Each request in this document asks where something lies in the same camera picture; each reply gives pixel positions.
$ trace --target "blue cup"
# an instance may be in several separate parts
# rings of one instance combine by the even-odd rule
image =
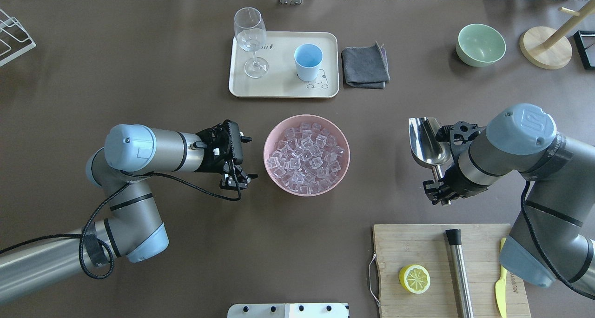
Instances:
[[[323,51],[320,47],[305,43],[296,48],[293,53],[296,62],[297,76],[302,81],[314,81],[318,76],[320,64],[323,62]]]

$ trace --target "yellow knife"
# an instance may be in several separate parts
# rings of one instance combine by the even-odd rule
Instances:
[[[506,238],[500,240],[500,251]],[[506,318],[506,269],[500,265],[500,279],[496,281],[496,304],[502,318]]]

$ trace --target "white wire rack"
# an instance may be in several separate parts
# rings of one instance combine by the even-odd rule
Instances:
[[[15,17],[9,17],[0,9],[0,66],[21,56],[35,47],[27,30]]]

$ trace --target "folded towel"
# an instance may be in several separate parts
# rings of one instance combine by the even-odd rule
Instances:
[[[341,52],[348,85],[355,88],[384,89],[390,81],[386,51],[378,43],[370,47],[345,47]]]

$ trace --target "green bowl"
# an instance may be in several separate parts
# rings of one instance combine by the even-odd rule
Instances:
[[[506,53],[502,35],[484,24],[469,24],[461,29],[456,53],[469,66],[489,66]]]

